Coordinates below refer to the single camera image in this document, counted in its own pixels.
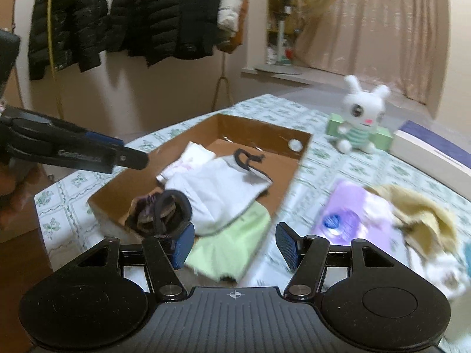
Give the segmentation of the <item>dark patterned scrunchie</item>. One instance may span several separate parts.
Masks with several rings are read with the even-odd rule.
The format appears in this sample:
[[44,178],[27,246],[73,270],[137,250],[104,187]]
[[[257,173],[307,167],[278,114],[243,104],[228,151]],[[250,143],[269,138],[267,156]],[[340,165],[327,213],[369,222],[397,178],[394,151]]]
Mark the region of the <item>dark patterned scrunchie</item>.
[[133,199],[125,226],[141,237],[170,234],[182,222],[189,222],[192,214],[190,201],[184,193],[164,190]]

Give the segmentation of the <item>light green cloth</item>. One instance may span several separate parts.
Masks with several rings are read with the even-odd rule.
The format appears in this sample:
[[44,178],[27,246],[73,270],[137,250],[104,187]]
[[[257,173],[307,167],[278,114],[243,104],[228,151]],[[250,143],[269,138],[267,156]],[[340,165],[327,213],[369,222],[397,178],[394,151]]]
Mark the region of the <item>light green cloth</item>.
[[219,232],[199,237],[185,265],[213,281],[239,282],[271,226],[268,210],[258,202]]

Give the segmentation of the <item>white fabric piece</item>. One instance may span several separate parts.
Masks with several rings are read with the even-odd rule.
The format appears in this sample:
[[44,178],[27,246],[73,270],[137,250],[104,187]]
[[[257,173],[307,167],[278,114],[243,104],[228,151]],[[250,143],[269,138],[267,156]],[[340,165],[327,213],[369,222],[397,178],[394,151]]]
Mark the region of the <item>white fabric piece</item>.
[[163,171],[157,175],[157,182],[164,186],[173,175],[199,168],[205,163],[215,159],[215,157],[216,154],[213,151],[206,149],[201,144],[190,141],[180,157],[166,166]]

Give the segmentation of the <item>white sock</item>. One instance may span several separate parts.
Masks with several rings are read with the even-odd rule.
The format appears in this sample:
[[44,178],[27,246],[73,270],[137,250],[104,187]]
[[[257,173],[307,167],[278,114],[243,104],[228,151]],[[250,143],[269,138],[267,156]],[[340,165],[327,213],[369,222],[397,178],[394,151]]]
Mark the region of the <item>white sock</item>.
[[187,196],[196,236],[215,234],[271,187],[272,179],[257,167],[264,159],[264,155],[240,148],[199,168],[173,175],[165,188],[179,190]]

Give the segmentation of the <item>brown cardboard box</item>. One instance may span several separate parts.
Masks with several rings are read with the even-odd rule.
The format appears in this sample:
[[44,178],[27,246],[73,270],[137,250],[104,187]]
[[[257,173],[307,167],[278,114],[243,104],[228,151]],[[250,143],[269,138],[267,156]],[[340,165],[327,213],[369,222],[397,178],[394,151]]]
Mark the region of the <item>brown cardboard box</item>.
[[[142,171],[128,169],[118,174],[90,197],[89,205],[101,224],[109,227],[107,234],[116,236],[123,230],[137,240],[140,235],[125,222],[137,199],[157,192],[181,192],[193,208],[196,234],[215,234],[254,201],[275,216],[310,141],[308,132],[217,114],[157,147]],[[215,158],[158,183],[158,175],[190,143],[213,152]]]

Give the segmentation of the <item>yellow towel cloth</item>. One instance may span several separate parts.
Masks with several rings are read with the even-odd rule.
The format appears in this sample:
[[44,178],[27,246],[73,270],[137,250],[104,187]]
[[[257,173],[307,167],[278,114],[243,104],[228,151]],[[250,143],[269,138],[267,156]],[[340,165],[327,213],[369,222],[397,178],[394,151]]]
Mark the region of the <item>yellow towel cloth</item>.
[[457,253],[455,218],[447,209],[417,191],[398,185],[366,187],[366,190],[392,205],[396,226],[406,233],[407,244],[423,258]]

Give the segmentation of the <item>white mesh drawstring bag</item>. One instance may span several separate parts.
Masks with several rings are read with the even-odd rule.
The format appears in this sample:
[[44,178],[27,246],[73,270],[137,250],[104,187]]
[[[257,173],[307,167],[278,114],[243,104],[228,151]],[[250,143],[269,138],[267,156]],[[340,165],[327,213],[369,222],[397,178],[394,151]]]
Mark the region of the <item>white mesh drawstring bag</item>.
[[407,247],[409,267],[438,288],[448,300],[461,296],[470,286],[467,267],[451,253],[440,253],[430,259]]

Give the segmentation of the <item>blue surgical face mask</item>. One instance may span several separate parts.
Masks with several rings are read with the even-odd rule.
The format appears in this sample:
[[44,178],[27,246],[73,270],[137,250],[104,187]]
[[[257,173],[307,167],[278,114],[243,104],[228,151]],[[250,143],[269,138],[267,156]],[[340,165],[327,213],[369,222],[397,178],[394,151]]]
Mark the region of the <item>blue surgical face mask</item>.
[[465,263],[467,266],[467,270],[471,270],[471,243],[465,244],[464,247],[464,257],[465,257]]

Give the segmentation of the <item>purple tissue pack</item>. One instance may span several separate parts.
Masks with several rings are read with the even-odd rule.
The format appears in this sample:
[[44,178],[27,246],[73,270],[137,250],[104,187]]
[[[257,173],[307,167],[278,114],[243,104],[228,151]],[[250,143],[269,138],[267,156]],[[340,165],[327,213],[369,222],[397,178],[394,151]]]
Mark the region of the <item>purple tissue pack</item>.
[[392,205],[347,180],[334,184],[315,218],[312,233],[334,245],[350,245],[353,239],[362,238],[392,256],[404,252],[404,239],[395,225]]

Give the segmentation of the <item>floral tablecloth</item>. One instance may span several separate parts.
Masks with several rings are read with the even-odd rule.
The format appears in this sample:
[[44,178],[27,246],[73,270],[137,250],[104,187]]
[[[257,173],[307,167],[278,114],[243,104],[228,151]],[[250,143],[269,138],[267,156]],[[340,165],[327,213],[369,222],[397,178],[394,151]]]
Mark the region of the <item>floral tablecloth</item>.
[[[266,94],[239,103],[225,112],[309,132],[314,136],[277,215],[279,220],[298,231],[306,230],[313,225],[326,204],[328,194],[340,179],[362,186],[394,184],[425,195],[453,214],[460,243],[456,258],[466,265],[464,247],[470,242],[468,199],[385,151],[373,155],[360,151],[340,154],[323,133],[328,115],[321,111]],[[109,174],[77,171],[35,195],[42,236],[54,269],[103,239],[105,225],[95,217],[88,200],[111,178]],[[396,257],[409,265],[407,247],[404,243],[404,252]]]

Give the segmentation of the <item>black puffer jacket left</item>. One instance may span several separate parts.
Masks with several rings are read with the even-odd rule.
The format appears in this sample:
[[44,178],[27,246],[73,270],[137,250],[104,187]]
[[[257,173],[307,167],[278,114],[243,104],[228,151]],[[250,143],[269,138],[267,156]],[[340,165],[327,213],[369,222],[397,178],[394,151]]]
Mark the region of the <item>black puffer jacket left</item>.
[[29,33],[29,78],[46,67],[57,71],[77,64],[84,73],[101,64],[107,34],[107,0],[34,0]]

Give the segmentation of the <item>black puffer jacket middle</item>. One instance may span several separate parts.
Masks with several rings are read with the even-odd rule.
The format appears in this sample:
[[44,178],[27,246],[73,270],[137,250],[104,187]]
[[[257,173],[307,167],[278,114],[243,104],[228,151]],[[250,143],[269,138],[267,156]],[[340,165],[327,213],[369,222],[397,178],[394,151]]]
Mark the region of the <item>black puffer jacket middle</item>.
[[106,51],[142,56],[149,66],[212,56],[219,7],[220,0],[112,0]]

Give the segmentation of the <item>orange brown jacket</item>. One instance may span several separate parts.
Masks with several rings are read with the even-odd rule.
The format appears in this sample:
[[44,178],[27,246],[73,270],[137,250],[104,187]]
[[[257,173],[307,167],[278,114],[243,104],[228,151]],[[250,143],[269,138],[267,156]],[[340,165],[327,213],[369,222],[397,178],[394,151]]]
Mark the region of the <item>orange brown jacket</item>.
[[222,31],[220,33],[219,43],[216,48],[226,54],[232,54],[243,43],[243,31],[245,18],[248,14],[249,0],[242,0],[239,14],[235,25],[235,30],[232,32]]

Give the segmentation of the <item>standing fan base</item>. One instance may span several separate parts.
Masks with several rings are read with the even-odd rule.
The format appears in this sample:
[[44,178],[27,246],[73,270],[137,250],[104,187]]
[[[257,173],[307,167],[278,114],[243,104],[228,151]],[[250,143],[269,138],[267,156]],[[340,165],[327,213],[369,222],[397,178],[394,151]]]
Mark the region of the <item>standing fan base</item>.
[[277,34],[277,50],[276,50],[276,63],[275,64],[262,64],[256,65],[255,70],[264,73],[283,74],[283,75],[301,75],[303,71],[293,65],[284,65],[282,62],[283,40],[284,40],[285,19],[282,18],[278,21],[278,34]]

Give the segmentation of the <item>cluttered shelf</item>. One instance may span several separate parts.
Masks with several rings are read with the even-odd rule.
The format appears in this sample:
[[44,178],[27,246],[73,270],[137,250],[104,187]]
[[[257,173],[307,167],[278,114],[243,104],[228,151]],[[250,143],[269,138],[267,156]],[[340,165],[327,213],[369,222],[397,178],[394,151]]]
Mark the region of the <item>cluttered shelf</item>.
[[299,0],[268,0],[267,65],[291,65],[299,33]]

